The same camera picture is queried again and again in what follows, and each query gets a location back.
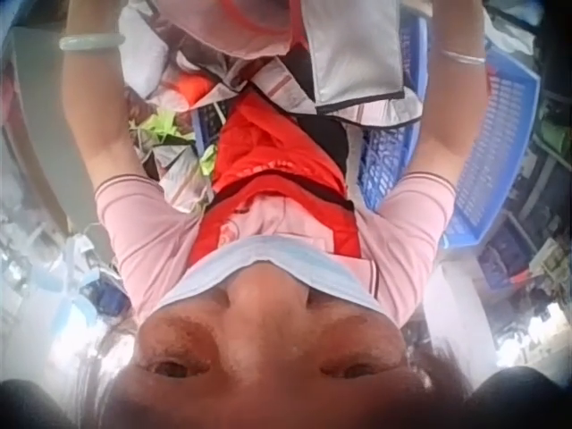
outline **pink shirt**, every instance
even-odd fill
[[[297,202],[259,196],[248,211],[234,214],[224,225],[219,246],[252,235],[304,240],[347,266],[401,326],[421,302],[454,200],[455,191],[445,180],[424,173],[406,176],[378,213],[356,209],[362,250],[362,258],[356,259],[333,255],[332,231]],[[156,183],[139,176],[108,181],[97,190],[96,202],[142,321],[187,271],[200,218],[176,211]]]

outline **short sleeve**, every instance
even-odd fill
[[[446,180],[413,173],[397,184],[378,213],[358,211],[362,249],[378,270],[375,296],[399,325],[423,299],[454,203],[455,190]]]
[[[135,315],[143,320],[185,274],[198,219],[176,211],[161,187],[136,175],[102,184],[96,203]]]

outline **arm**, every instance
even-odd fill
[[[117,31],[121,0],[71,0],[68,34]],[[63,103],[96,192],[136,317],[141,321],[187,270],[198,218],[177,212],[133,148],[119,50],[69,53]]]
[[[433,0],[433,49],[421,136],[407,174],[378,214],[362,211],[361,240],[379,269],[376,297],[404,324],[424,295],[439,240],[453,215],[453,186],[486,110],[485,67],[456,63],[445,49],[484,57],[480,0]]]
[[[486,69],[457,63],[441,50],[484,57],[481,0],[433,0],[429,85],[420,139],[408,168],[456,185],[486,112]]]
[[[120,0],[71,0],[67,34],[117,31]],[[63,107],[94,188],[121,174],[145,176],[129,136],[119,50],[66,53]]]

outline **black strap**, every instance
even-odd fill
[[[224,201],[226,198],[229,198],[229,197],[235,195],[239,190],[244,188],[246,185],[248,185],[250,182],[252,182],[257,177],[260,177],[260,176],[263,176],[266,174],[274,174],[277,176],[281,176],[284,179],[288,179],[289,181],[293,181],[293,182],[297,183],[302,189],[308,191],[309,193],[311,193],[315,197],[318,197],[325,202],[335,204],[335,205],[340,206],[341,208],[348,210],[350,212],[354,211],[354,203],[352,203],[351,201],[349,201],[346,198],[344,198],[343,196],[341,196],[339,193],[337,193],[332,188],[329,188],[329,187],[327,187],[321,183],[313,181],[313,180],[309,179],[308,177],[300,176],[297,174],[292,174],[289,172],[281,172],[279,170],[266,170],[263,172],[257,172],[256,174],[252,174],[251,176],[245,177],[244,179],[240,179],[238,181],[235,181],[234,183],[232,183],[232,184],[228,185],[227,187],[225,187],[224,189],[222,189],[220,192],[218,192],[214,196],[213,201],[206,208],[206,212],[208,212],[208,210],[210,210],[211,208],[213,208],[217,204]]]

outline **green item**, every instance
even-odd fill
[[[195,140],[195,133],[182,135],[177,126],[175,125],[175,112],[158,109],[156,114],[149,116],[143,123],[136,126],[131,122],[130,127],[132,130],[145,130],[157,136],[159,145],[164,143],[167,136],[174,136],[187,141]]]
[[[205,153],[200,157],[198,162],[200,164],[200,171],[203,173],[203,175],[210,177],[210,175],[215,170],[216,145],[207,147]]]
[[[570,150],[570,128],[554,125],[549,121],[542,121],[541,134],[544,143],[554,149],[559,155],[564,156]]]

